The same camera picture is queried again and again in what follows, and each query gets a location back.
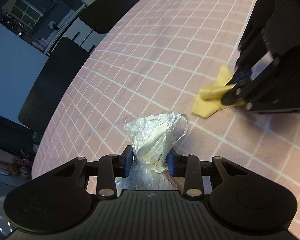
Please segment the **yellow microfibre cloth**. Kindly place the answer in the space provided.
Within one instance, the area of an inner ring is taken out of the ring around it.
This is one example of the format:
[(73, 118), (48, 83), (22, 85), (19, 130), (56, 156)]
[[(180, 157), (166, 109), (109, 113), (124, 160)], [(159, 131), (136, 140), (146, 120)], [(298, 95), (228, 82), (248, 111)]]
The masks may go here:
[(222, 64), (215, 83), (205, 85), (198, 90), (191, 109), (192, 114), (206, 119), (217, 111), (228, 108), (228, 106), (222, 104), (221, 98), (235, 86), (226, 84), (231, 77), (229, 67), (226, 64)]

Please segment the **clear plastic bag with white cloth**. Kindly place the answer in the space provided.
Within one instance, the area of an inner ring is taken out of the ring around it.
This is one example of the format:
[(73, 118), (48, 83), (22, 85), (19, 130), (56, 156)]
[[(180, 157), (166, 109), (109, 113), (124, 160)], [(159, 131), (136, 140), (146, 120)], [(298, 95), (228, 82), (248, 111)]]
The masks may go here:
[(126, 178), (116, 178), (117, 192), (123, 190), (176, 190), (168, 174), (166, 157), (189, 127), (184, 113), (161, 113), (125, 120), (123, 126), (133, 150), (133, 162)]

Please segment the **pink checkered tablecloth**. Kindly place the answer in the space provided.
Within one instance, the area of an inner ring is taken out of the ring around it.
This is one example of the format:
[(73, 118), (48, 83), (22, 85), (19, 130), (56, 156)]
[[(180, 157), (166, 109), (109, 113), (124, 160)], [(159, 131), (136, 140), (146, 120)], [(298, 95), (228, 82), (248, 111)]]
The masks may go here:
[(290, 231), (300, 239), (300, 114), (258, 115), (229, 107), (191, 113), (198, 90), (223, 63), (233, 67), (255, 0), (141, 0), (115, 25), (78, 72), (40, 143), (32, 177), (75, 158), (120, 154), (125, 118), (185, 113), (178, 153), (220, 155), (293, 192)]

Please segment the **black chair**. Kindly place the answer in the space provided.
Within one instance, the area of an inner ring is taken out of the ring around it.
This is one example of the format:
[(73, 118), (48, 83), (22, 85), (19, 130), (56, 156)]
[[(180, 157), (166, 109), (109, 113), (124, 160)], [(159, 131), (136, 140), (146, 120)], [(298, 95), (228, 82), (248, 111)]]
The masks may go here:
[(89, 53), (77, 43), (61, 38), (33, 84), (19, 112), (19, 122), (44, 134), (63, 95), (88, 57)]
[(79, 18), (98, 34), (106, 34), (139, 0), (96, 0), (83, 9)]

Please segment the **white cabinet with glass doors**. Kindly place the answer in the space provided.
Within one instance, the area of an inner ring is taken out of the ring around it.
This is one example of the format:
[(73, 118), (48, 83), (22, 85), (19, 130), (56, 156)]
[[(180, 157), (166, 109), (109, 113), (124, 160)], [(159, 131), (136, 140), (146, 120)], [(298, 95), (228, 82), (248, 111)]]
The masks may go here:
[(63, 37), (92, 53), (105, 37), (81, 19), (81, 12), (93, 1), (0, 0), (0, 24), (46, 55)]

